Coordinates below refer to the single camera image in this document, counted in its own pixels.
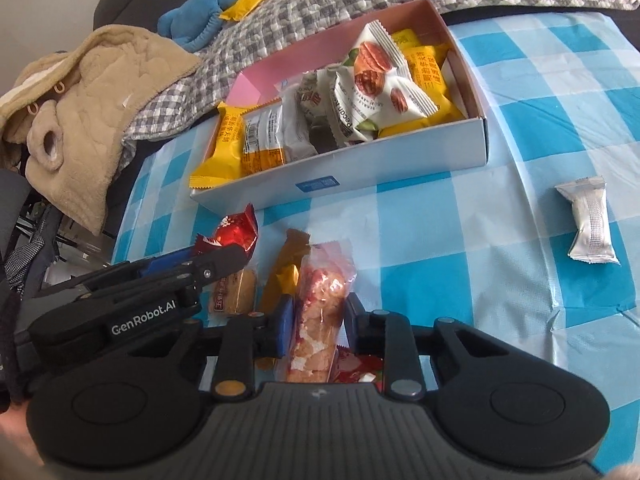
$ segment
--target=snack wrapper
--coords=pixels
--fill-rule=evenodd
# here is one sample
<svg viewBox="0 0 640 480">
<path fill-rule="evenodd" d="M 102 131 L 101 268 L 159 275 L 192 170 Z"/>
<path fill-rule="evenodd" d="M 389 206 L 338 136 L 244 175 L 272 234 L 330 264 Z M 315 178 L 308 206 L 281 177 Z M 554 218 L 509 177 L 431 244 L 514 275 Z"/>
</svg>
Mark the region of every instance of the snack wrapper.
<svg viewBox="0 0 640 480">
<path fill-rule="evenodd" d="M 331 368 L 330 382 L 353 384 L 374 383 L 382 391 L 384 361 L 373 355 L 356 355 L 348 348 L 338 346 Z"/>
<path fill-rule="evenodd" d="M 242 269 L 216 282 L 209 297 L 210 314 L 248 314 L 254 310 L 256 275 Z"/>
<path fill-rule="evenodd" d="M 442 76 L 440 66 L 432 55 L 434 48 L 419 46 L 403 50 L 402 53 L 407 58 L 409 70 L 415 83 L 431 98 L 438 107 L 438 111 L 429 117 L 383 128 L 380 130 L 379 137 L 390 137 L 427 128 L 428 126 L 465 119 L 464 115 L 450 99 L 449 89 Z"/>
<path fill-rule="evenodd" d="M 394 40 L 394 43 L 400 50 L 422 45 L 416 33 L 410 28 L 404 28 L 403 30 L 394 32 L 391 35 L 391 39 Z"/>
<path fill-rule="evenodd" d="M 335 70 L 330 108 L 338 128 L 335 121 L 329 124 L 338 144 L 373 140 L 382 128 L 438 111 L 412 81 L 406 59 L 377 20 L 365 25 L 343 64 L 329 70 Z"/>
<path fill-rule="evenodd" d="M 431 89 L 449 99 L 449 89 L 432 52 L 433 47 L 418 46 L 403 50 L 402 54 L 406 58 L 414 82 L 421 89 Z"/>
<path fill-rule="evenodd" d="M 213 247 L 238 244 L 251 258 L 257 241 L 258 221 L 255 218 L 254 206 L 248 204 L 243 212 L 225 216 L 211 238 L 198 235 L 193 252 L 194 254 L 204 254 L 212 250 Z"/>
<path fill-rule="evenodd" d="M 339 242 L 312 246 L 302 260 L 296 305 L 296 330 L 286 363 L 290 383 L 329 380 L 344 299 L 356 277 Z"/>
<path fill-rule="evenodd" d="M 578 232 L 568 256 L 588 264 L 620 264 L 611 243 L 606 183 L 601 176 L 579 178 L 556 186 L 571 202 Z"/>
<path fill-rule="evenodd" d="M 239 22 L 249 12 L 262 3 L 263 0 L 238 0 L 227 10 L 220 14 L 220 19 L 225 21 L 233 20 Z"/>
<path fill-rule="evenodd" d="M 267 283 L 262 290 L 258 312 L 270 314 L 276 308 L 281 295 L 296 295 L 300 265 L 302 258 L 307 254 L 309 254 L 309 234 L 297 229 L 288 229 L 287 239 L 271 267 Z"/>
<path fill-rule="evenodd" d="M 296 104 L 295 88 L 287 89 L 283 97 L 274 102 L 244 114 L 242 119 L 242 172 L 245 175 L 318 154 L 309 142 L 304 115 Z"/>
<path fill-rule="evenodd" d="M 310 124 L 317 118 L 326 117 L 326 107 L 318 91 L 316 72 L 305 72 L 302 75 L 302 81 L 296 88 L 296 99 Z"/>
<path fill-rule="evenodd" d="M 250 109 L 227 106 L 224 103 L 218 105 L 220 119 L 215 133 L 216 147 L 213 154 L 191 173 L 190 187 L 205 189 L 221 186 L 243 176 L 240 159 L 244 123 L 241 115 Z"/>
</svg>

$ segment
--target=blue checkered tablecloth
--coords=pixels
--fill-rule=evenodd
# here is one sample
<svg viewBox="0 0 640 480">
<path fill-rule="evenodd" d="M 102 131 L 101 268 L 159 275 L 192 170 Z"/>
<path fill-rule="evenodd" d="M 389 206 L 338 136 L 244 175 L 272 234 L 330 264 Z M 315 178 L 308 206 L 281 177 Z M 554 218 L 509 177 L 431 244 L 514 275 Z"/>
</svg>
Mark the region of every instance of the blue checkered tablecloth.
<svg viewBox="0 0 640 480">
<path fill-rule="evenodd" d="M 451 27 L 490 106 L 484 168 L 428 175 L 258 212 L 265 280 L 287 228 L 348 238 L 367 308 L 414 324 L 456 317 L 585 377 L 612 409 L 596 458 L 640 462 L 640 54 L 600 14 L 534 14 Z M 188 197 L 214 120 L 149 157 L 115 261 L 185 247 L 219 218 Z M 556 184 L 607 181 L 621 265 L 573 261 Z"/>
</svg>

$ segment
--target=cardboard box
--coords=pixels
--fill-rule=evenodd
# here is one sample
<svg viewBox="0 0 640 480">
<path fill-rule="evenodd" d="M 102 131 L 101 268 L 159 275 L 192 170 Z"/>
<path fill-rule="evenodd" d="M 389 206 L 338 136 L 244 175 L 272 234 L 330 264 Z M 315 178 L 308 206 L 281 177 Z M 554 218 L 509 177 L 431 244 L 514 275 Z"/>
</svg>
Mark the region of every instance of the cardboard box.
<svg viewBox="0 0 640 480">
<path fill-rule="evenodd" d="M 447 43 L 450 46 L 447 61 L 455 81 L 452 86 L 457 87 L 469 118 L 341 148 L 255 173 L 224 186 L 193 189 L 191 197 L 196 202 L 223 216 L 241 210 L 247 202 L 260 209 L 486 164 L 486 120 L 470 70 L 442 17 L 429 0 L 415 0 L 370 12 L 275 52 L 240 73 L 226 102 L 235 106 L 251 106 L 277 97 L 284 80 L 344 59 L 364 25 L 372 20 L 380 20 L 390 34 L 412 28 L 423 44 Z M 212 139 L 203 160 L 212 153 L 214 142 Z"/>
</svg>

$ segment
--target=pecan image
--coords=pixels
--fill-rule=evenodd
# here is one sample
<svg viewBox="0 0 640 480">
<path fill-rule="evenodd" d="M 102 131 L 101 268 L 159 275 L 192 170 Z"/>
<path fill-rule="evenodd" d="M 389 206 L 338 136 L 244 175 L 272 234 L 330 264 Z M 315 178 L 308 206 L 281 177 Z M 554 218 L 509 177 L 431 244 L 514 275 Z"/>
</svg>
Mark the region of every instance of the pecan image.
<svg viewBox="0 0 640 480">
<path fill-rule="evenodd" d="M 375 70 L 363 70 L 354 76 L 358 90 L 367 97 L 377 97 L 385 86 L 385 75 Z"/>
<path fill-rule="evenodd" d="M 406 99 L 399 88 L 394 88 L 391 91 L 391 102 L 399 114 L 404 114 L 409 109 Z"/>
<path fill-rule="evenodd" d="M 353 64 L 355 73 L 363 70 L 373 70 L 375 72 L 389 72 L 391 59 L 388 54 L 378 44 L 372 41 L 363 41 L 358 49 L 358 55 Z"/>
</svg>

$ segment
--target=white snack packet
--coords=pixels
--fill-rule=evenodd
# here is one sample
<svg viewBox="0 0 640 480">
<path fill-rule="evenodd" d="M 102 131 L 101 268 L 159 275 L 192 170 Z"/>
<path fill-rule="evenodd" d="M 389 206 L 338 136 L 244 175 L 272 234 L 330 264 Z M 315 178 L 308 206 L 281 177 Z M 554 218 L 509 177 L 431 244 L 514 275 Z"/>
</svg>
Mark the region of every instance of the white snack packet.
<svg viewBox="0 0 640 480">
<path fill-rule="evenodd" d="M 339 128 L 332 131 L 339 144 L 373 140 L 382 128 L 438 111 L 413 82 L 406 59 L 378 20 L 365 25 L 335 73 L 327 112 L 337 119 Z"/>
<path fill-rule="evenodd" d="M 606 183 L 601 176 L 579 178 L 556 189 L 571 202 L 578 232 L 568 256 L 588 264 L 620 264 L 611 243 Z"/>
<path fill-rule="evenodd" d="M 303 111 L 298 107 L 293 85 L 282 93 L 282 131 L 286 162 L 302 160 L 318 154 L 309 141 L 309 129 Z"/>
<path fill-rule="evenodd" d="M 318 152 L 309 142 L 309 130 L 296 104 L 296 87 L 282 97 L 242 115 L 244 121 L 244 174 L 276 168 Z"/>
<path fill-rule="evenodd" d="M 324 102 L 318 92 L 318 74 L 316 72 L 303 73 L 302 81 L 296 89 L 296 97 L 309 123 L 318 117 L 326 117 Z"/>
</svg>

